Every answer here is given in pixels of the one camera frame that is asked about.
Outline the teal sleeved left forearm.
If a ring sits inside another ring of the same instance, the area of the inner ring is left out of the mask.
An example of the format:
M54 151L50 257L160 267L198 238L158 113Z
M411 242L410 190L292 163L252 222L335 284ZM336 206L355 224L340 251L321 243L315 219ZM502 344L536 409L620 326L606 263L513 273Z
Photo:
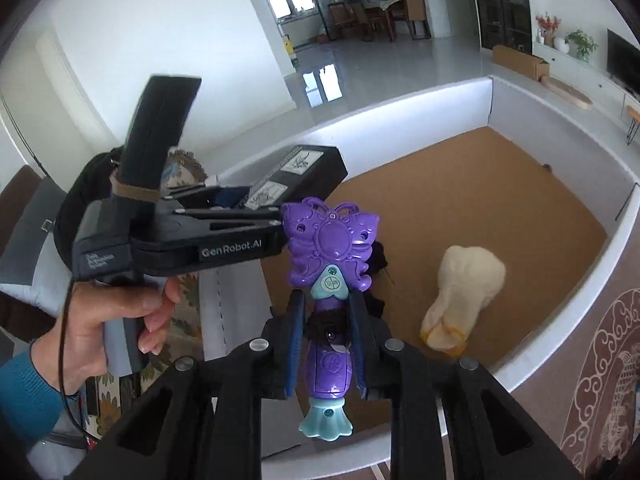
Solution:
M32 349L1 367L1 437L29 450L53 430L64 411L58 390L36 370Z

